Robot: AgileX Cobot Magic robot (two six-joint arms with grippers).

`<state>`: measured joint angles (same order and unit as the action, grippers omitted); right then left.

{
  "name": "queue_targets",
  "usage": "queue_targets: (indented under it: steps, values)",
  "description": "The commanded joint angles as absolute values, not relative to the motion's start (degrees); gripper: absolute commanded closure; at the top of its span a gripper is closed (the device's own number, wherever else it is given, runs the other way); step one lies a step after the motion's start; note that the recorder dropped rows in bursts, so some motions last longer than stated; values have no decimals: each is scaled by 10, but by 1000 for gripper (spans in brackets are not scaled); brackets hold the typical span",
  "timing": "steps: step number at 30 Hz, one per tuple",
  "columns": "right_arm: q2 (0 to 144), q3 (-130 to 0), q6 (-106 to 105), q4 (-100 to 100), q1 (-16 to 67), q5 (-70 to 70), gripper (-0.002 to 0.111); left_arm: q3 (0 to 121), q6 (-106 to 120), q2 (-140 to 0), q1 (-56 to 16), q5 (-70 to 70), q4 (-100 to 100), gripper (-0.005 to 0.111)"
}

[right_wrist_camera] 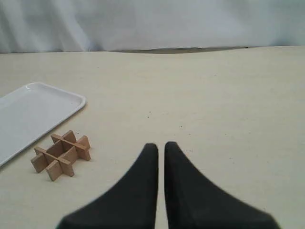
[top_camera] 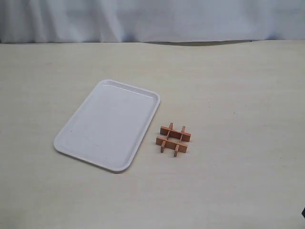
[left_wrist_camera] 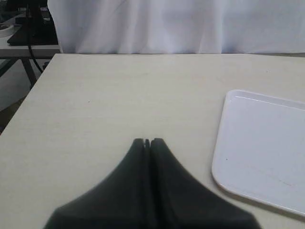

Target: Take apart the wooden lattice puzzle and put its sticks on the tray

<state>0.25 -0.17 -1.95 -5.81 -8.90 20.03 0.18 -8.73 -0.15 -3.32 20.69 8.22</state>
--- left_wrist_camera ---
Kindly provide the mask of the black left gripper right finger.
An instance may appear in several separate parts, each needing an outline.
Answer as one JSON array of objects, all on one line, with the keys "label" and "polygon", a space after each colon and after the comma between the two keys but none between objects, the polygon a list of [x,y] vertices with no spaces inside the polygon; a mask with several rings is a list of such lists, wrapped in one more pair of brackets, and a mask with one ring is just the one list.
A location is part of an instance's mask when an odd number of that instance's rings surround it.
[{"label": "black left gripper right finger", "polygon": [[161,138],[151,142],[150,165],[160,228],[260,228],[251,213],[217,196],[194,178]]}]

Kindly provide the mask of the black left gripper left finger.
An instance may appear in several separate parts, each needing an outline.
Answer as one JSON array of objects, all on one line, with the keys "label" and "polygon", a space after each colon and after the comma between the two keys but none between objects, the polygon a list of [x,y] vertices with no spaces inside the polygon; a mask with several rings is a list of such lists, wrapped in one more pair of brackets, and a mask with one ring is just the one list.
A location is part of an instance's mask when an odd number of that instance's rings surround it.
[{"label": "black left gripper left finger", "polygon": [[134,139],[118,166],[97,186],[57,208],[47,229],[148,229],[148,140]]}]

